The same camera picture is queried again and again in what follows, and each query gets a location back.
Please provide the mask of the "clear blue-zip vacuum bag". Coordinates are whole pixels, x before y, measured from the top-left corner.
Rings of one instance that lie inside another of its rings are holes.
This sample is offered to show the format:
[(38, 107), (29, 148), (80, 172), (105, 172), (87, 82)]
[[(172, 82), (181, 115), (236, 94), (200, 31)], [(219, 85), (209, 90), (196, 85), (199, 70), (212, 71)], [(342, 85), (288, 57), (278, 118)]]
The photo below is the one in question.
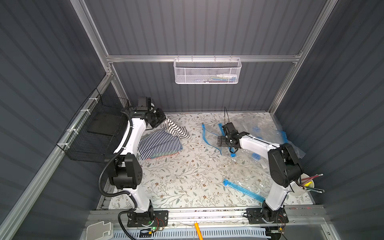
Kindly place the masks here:
[(229, 181), (227, 179), (223, 180), (223, 184), (224, 184), (224, 186), (227, 186), (227, 187), (230, 187), (232, 189), (235, 189), (238, 192), (241, 192), (244, 195), (259, 201), (260, 203), (262, 203), (262, 202), (264, 202), (266, 200), (264, 197), (262, 197), (262, 196), (260, 196), (260, 195), (258, 195), (256, 193), (253, 193), (253, 192), (251, 192), (251, 191), (249, 191), (249, 190), (247, 190), (247, 189), (245, 189), (245, 188), (243, 188), (243, 187), (241, 187), (239, 185), (236, 185), (235, 183), (233, 183), (233, 182), (231, 182), (231, 181)]

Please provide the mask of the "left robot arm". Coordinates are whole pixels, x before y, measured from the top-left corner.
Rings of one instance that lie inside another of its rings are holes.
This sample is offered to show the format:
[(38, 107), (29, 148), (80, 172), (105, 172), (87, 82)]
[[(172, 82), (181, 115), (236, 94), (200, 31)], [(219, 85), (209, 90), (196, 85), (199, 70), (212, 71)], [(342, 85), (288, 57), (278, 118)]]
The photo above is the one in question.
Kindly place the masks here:
[(105, 169), (110, 184), (118, 191), (107, 196), (128, 196), (133, 203), (134, 212), (141, 214), (148, 212), (152, 203), (141, 187), (143, 170), (139, 164), (139, 143), (147, 126), (158, 127), (166, 116), (161, 109), (155, 108), (149, 97), (139, 97), (136, 106), (125, 107), (122, 113), (127, 117), (127, 126)]

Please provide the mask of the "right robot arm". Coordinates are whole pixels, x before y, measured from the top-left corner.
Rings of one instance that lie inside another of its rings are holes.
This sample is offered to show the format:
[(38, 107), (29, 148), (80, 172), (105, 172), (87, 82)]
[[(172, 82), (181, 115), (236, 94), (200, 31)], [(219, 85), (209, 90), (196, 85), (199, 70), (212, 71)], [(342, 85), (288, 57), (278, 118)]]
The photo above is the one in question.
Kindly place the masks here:
[(276, 144), (251, 136), (247, 132), (238, 132), (233, 123), (222, 126), (224, 135), (221, 143), (235, 152), (248, 150), (268, 160), (270, 176), (273, 180), (265, 205), (271, 211), (282, 206), (288, 193), (293, 192), (293, 184), (303, 174), (299, 157), (289, 143)]

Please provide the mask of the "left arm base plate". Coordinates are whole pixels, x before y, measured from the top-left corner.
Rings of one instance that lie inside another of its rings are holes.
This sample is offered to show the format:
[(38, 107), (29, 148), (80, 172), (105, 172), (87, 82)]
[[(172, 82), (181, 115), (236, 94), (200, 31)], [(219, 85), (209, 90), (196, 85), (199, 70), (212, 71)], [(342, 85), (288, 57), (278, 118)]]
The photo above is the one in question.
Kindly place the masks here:
[(145, 213), (129, 213), (128, 228), (166, 227), (169, 211), (148, 211)]

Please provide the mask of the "vacuum bag with black striped garment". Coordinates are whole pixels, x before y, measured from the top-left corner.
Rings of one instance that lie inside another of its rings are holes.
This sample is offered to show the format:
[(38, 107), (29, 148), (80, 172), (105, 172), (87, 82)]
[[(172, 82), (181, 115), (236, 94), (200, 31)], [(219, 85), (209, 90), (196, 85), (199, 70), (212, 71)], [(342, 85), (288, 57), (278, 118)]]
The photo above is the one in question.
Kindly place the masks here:
[(235, 158), (236, 153), (233, 148), (230, 148), (225, 143), (225, 134), (222, 129), (223, 124), (202, 124), (202, 138), (203, 141), (215, 152), (219, 153), (223, 157)]

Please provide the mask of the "black white striped garment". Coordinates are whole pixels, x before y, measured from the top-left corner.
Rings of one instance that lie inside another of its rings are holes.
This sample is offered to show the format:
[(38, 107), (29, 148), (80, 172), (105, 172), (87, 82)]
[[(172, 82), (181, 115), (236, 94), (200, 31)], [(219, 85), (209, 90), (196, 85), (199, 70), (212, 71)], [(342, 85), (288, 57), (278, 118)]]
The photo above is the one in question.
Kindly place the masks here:
[(188, 139), (190, 138), (189, 132), (186, 130), (185, 127), (181, 127), (174, 123), (171, 119), (166, 118), (161, 123), (161, 128), (164, 129), (167, 133), (178, 137), (180, 139)]

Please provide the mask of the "vacuum bag with navy striped garment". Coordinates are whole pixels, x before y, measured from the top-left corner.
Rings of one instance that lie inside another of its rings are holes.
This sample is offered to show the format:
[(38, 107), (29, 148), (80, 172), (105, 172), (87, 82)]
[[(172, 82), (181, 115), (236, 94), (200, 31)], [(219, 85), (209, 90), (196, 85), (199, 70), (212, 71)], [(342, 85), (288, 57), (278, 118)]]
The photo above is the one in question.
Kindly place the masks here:
[(288, 143), (293, 146), (297, 156), (302, 159), (306, 153), (288, 139), (278, 120), (270, 113), (241, 113), (233, 119), (239, 132), (248, 132), (261, 140), (276, 144)]

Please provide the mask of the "navy white striped garment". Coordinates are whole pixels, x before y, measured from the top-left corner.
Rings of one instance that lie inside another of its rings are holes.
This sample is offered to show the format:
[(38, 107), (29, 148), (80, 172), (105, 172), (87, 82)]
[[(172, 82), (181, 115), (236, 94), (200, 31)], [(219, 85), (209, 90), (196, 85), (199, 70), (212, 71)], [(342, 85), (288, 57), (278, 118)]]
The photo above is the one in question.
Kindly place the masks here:
[(177, 154), (183, 149), (180, 138), (169, 134), (166, 130), (156, 130), (143, 136), (139, 142), (140, 160), (161, 158)]

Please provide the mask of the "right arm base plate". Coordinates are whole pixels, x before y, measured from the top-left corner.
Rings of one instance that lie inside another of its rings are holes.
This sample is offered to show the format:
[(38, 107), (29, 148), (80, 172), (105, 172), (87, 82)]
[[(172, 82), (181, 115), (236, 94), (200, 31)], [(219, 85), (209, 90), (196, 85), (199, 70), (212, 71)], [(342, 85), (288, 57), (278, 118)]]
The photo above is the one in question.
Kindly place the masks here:
[(272, 211), (267, 207), (263, 208), (248, 208), (243, 213), (250, 224), (287, 224), (289, 222), (288, 216), (284, 208), (279, 208)]

